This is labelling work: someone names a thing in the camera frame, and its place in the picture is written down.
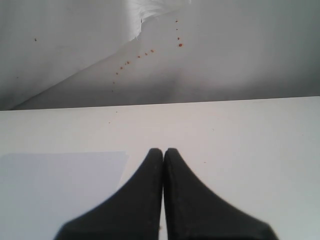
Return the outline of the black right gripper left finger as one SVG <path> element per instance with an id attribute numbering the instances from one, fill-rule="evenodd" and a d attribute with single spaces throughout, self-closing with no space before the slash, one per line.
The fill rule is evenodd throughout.
<path id="1" fill-rule="evenodd" d="M 57 240 L 157 240 L 163 153 L 152 148 L 132 177 L 109 199 L 65 223 Z"/>

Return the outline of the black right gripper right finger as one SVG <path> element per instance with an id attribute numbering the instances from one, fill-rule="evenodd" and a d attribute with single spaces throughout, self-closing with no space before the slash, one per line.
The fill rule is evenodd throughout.
<path id="1" fill-rule="evenodd" d="M 276 240 L 265 222 L 246 214 L 211 191 L 179 151 L 164 155 L 163 190 L 170 240 Z"/>

